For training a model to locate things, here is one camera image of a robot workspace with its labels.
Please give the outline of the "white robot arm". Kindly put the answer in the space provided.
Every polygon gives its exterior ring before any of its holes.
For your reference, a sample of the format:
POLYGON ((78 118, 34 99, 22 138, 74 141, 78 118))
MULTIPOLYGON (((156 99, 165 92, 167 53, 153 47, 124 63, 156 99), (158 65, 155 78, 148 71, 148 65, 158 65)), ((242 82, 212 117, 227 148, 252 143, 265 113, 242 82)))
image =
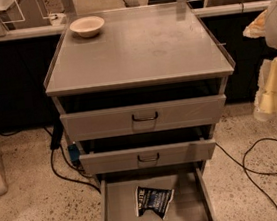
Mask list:
MULTIPOLYGON (((245 37, 264 37, 266 45, 277 50, 277 0, 252 21, 243 32, 245 37)), ((258 76, 258 91, 254 100, 254 117, 267 121, 277 114, 277 56, 263 60, 258 76)))

